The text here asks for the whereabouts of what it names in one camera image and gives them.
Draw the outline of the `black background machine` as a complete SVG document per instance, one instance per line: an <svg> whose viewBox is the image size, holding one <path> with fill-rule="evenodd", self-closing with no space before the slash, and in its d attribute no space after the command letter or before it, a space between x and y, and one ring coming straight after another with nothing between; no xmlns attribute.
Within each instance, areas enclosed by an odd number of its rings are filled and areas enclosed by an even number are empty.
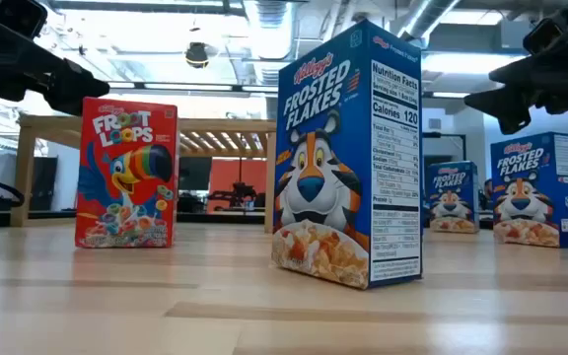
<svg viewBox="0 0 568 355"><path fill-rule="evenodd" d="M252 185L234 182L231 190L214 190L207 196L209 212L248 212L265 208L265 193Z"/></svg>

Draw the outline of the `wooden slatted shelf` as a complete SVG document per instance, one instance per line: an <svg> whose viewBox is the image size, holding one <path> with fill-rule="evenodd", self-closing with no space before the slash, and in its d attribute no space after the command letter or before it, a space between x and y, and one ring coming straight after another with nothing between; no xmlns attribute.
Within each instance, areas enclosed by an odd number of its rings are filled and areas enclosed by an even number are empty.
<svg viewBox="0 0 568 355"><path fill-rule="evenodd" d="M11 212L11 225L23 227L29 219L38 138L78 149L82 119L78 116L22 114L15 167L15 188L27 199ZM276 123L261 119L180 118L177 134L186 141L179 145L186 157L263 158L266 161L264 231L273 230Z"/></svg>

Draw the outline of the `black aluminium rail frame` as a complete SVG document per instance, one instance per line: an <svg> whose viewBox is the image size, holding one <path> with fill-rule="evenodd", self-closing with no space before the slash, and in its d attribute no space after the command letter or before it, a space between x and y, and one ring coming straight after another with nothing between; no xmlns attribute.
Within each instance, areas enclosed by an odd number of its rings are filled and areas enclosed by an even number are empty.
<svg viewBox="0 0 568 355"><path fill-rule="evenodd" d="M31 211L29 220L47 219L70 219L76 217L75 211ZM176 217L178 223L217 223L217 224L250 224L263 225L265 222L263 214L198 214L198 213L178 213Z"/></svg>

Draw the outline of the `black dome ceiling fixture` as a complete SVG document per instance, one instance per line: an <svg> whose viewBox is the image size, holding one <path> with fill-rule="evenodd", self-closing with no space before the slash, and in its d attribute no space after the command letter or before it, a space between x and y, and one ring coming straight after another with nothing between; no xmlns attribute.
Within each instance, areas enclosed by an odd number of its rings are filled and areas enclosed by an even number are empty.
<svg viewBox="0 0 568 355"><path fill-rule="evenodd" d="M195 69L203 69L209 64L207 44L204 42L191 42L184 54L186 63Z"/></svg>

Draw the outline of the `black partition panel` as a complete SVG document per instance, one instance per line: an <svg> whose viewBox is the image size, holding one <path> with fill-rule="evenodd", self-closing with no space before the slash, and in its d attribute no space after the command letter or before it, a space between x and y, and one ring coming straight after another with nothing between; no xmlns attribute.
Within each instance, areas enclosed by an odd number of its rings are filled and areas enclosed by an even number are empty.
<svg viewBox="0 0 568 355"><path fill-rule="evenodd" d="M30 198L31 211L48 211L51 209L57 163L55 157L35 157Z"/></svg>

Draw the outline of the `blue Frosted Flakes cereal box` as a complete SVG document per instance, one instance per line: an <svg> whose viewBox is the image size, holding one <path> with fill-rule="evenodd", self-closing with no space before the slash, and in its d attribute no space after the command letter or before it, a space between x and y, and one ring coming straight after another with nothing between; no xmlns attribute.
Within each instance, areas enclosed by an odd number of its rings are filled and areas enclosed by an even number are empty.
<svg viewBox="0 0 568 355"><path fill-rule="evenodd" d="M479 231L477 166L471 161L431 165L427 170L429 228L434 232Z"/></svg>
<svg viewBox="0 0 568 355"><path fill-rule="evenodd" d="M568 134L493 143L490 152L495 237L568 249Z"/></svg>
<svg viewBox="0 0 568 355"><path fill-rule="evenodd" d="M278 79L273 263L359 289L420 279L420 49L362 21Z"/></svg>

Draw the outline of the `silver ventilation duct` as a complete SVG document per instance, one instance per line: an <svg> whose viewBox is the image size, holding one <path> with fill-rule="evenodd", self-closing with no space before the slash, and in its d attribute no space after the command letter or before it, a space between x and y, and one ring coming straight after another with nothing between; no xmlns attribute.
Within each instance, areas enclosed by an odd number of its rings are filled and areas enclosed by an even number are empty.
<svg viewBox="0 0 568 355"><path fill-rule="evenodd" d="M461 0L412 0L397 35L404 39L428 36Z"/></svg>

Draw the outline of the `red Froot Loops cereal box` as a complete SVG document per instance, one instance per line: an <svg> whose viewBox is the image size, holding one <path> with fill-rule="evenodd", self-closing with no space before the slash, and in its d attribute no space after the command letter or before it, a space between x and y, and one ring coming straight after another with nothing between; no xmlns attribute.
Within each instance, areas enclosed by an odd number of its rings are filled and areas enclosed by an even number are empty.
<svg viewBox="0 0 568 355"><path fill-rule="evenodd" d="M173 245L178 141L175 106L83 100L76 247Z"/></svg>

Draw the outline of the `long ceiling light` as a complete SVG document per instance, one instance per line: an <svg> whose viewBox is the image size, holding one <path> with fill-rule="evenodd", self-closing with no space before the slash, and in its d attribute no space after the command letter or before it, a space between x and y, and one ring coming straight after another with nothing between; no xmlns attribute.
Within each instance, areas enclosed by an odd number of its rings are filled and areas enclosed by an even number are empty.
<svg viewBox="0 0 568 355"><path fill-rule="evenodd" d="M233 92L234 86L230 85L206 85L206 84L159 84L144 83L147 90L170 90L170 91L200 91L200 92Z"/></svg>

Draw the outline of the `black monitor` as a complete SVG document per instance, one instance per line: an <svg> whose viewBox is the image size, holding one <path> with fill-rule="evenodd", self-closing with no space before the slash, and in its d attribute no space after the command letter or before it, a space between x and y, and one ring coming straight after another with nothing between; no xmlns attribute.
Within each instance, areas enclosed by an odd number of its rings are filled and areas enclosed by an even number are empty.
<svg viewBox="0 0 568 355"><path fill-rule="evenodd" d="M182 157L179 159L179 190L208 190L212 159Z"/></svg>

